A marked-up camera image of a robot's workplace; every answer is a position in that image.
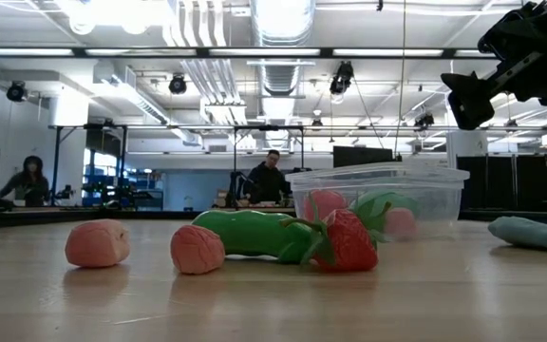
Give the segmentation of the black room partition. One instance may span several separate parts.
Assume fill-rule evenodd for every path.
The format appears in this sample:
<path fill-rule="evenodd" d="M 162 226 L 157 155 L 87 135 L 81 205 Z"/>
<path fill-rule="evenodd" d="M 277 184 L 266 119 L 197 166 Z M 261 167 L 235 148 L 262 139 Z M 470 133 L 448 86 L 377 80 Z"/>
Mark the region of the black room partition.
<path fill-rule="evenodd" d="M 547 212 L 547 154 L 458 157 L 463 211 Z"/>

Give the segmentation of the teal folded cloth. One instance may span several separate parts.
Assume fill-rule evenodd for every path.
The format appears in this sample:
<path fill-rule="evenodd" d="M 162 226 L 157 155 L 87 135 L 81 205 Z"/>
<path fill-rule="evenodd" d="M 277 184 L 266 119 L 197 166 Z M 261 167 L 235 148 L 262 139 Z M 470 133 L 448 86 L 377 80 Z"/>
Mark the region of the teal folded cloth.
<path fill-rule="evenodd" d="M 509 244 L 547 250 L 547 224 L 520 217 L 501 217 L 488 225 L 488 231 Z"/>

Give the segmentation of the person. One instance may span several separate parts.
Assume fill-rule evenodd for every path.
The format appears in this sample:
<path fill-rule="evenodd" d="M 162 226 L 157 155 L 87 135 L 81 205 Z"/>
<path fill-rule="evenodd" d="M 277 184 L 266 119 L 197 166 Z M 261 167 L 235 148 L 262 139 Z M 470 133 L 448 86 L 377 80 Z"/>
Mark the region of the person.
<path fill-rule="evenodd" d="M 13 175 L 0 190 L 0 198 L 10 192 L 19 196 L 27 207 L 41 207 L 49 199 L 49 183 L 43 174 L 43 161 L 37 156 L 24 159 L 21 172 Z"/>
<path fill-rule="evenodd" d="M 287 198 L 290 195 L 290 184 L 277 168 L 279 160 L 280 153 L 274 149 L 270 150 L 265 160 L 249 173 L 244 194 L 249 197 L 250 204 L 263 201 L 279 203 L 283 197 Z"/>

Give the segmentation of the green toy cucumber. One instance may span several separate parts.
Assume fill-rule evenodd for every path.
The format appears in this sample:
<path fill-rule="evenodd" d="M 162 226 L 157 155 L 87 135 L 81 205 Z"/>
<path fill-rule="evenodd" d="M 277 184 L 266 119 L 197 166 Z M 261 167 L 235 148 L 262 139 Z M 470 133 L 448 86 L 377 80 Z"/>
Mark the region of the green toy cucumber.
<path fill-rule="evenodd" d="M 300 264 L 312 247 L 317 233 L 311 227 L 282 221 L 293 219 L 282 213 L 259 211 L 206 211 L 192 224 L 219 235 L 227 255 L 269 256 L 282 264 Z"/>

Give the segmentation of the black ceiling spotlight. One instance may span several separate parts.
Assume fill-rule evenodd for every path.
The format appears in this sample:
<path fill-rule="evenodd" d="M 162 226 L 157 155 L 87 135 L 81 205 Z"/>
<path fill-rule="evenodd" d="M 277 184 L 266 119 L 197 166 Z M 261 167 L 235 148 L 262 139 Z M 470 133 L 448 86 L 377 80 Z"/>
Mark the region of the black ceiling spotlight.
<path fill-rule="evenodd" d="M 28 96 L 24 81 L 12 81 L 7 90 L 7 99 L 11 102 L 22 103 Z"/>
<path fill-rule="evenodd" d="M 332 95 L 343 95 L 350 87 L 353 77 L 354 71 L 351 61 L 342 61 L 333 74 L 330 83 L 330 93 Z"/>
<path fill-rule="evenodd" d="M 168 89 L 173 95 L 184 94 L 187 90 L 187 84 L 184 81 L 184 74 L 175 73 L 168 85 Z"/>

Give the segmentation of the black computer monitor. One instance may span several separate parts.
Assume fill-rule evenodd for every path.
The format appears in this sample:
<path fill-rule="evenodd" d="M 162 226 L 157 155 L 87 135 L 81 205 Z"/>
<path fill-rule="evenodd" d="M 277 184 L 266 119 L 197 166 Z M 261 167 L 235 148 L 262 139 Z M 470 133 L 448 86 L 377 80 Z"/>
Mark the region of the black computer monitor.
<path fill-rule="evenodd" d="M 395 160 L 393 151 L 385 148 L 334 146 L 332 155 L 334 168 Z"/>

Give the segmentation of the clear plastic tupperware container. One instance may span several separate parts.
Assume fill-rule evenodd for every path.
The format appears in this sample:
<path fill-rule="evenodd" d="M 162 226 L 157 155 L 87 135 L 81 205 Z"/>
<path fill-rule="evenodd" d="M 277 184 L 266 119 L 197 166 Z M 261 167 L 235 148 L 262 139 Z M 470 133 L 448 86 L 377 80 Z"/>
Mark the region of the clear plastic tupperware container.
<path fill-rule="evenodd" d="M 450 233 L 458 219 L 463 185 L 468 179 L 467 171 L 398 161 L 296 173 L 286 178 L 291 186 L 295 212 L 302 219 L 305 196 L 313 190 L 340 193 L 349 210 L 354 200 L 370 191 L 395 192 L 410 197 L 418 202 L 420 214 L 414 216 L 417 235 L 408 239 Z M 388 241 L 407 240 L 386 235 L 384 225 L 365 226 L 369 230 L 376 229 Z"/>

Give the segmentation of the pink toy fruit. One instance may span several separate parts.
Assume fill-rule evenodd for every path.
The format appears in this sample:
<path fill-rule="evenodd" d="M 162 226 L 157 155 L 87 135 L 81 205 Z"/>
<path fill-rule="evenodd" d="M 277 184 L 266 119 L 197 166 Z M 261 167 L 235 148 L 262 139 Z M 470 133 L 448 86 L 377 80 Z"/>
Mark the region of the pink toy fruit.
<path fill-rule="evenodd" d="M 216 233 L 196 225 L 183 225 L 171 238 L 170 254 L 176 269 L 184 275 L 203 275 L 222 266 L 223 243 Z"/>
<path fill-rule="evenodd" d="M 78 267 L 114 266 L 130 255 L 128 230 L 114 219 L 87 221 L 70 231 L 65 255 L 70 264 Z"/>
<path fill-rule="evenodd" d="M 408 239 L 417 235 L 417 221 L 407 208 L 392 208 L 386 212 L 384 233 L 392 238 Z"/>

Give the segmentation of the silver ventilation duct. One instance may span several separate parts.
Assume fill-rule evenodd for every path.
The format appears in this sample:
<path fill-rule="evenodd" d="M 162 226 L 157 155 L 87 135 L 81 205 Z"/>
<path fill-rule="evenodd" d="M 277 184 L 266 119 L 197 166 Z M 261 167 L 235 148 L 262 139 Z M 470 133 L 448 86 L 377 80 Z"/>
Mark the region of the silver ventilation duct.
<path fill-rule="evenodd" d="M 310 39 L 316 0 L 250 0 L 254 42 L 259 47 L 305 46 Z M 289 96 L 301 74 L 300 66 L 261 66 L 263 92 Z"/>

